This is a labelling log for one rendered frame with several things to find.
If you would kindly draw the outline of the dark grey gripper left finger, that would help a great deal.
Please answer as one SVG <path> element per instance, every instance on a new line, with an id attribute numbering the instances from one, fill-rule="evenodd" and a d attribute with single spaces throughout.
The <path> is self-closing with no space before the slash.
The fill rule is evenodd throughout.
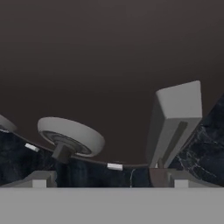
<path id="1" fill-rule="evenodd" d="M 34 171 L 26 178 L 2 185 L 2 188 L 51 188 L 56 187 L 56 171 Z"/>

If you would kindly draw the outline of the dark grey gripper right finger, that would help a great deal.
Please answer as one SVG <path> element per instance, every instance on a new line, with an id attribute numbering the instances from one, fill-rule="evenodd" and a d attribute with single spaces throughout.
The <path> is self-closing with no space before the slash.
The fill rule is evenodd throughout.
<path id="1" fill-rule="evenodd" d="M 169 171 L 167 176 L 174 188 L 219 188 L 218 185 L 195 178 L 187 171 Z"/>

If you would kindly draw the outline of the grey toaster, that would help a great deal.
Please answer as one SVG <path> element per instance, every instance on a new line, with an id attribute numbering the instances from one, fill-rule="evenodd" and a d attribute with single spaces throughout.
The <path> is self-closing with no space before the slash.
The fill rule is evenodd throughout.
<path id="1" fill-rule="evenodd" d="M 200 81 L 192 81 L 156 92 L 146 145 L 146 161 L 167 168 L 182 150 L 202 119 Z"/>

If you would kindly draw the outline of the small brown block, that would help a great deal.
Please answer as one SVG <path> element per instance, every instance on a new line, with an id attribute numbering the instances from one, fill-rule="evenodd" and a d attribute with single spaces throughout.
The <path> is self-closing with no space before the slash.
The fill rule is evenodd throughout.
<path id="1" fill-rule="evenodd" d="M 166 169 L 150 168 L 150 181 L 154 187 L 168 187 L 169 181 Z"/>

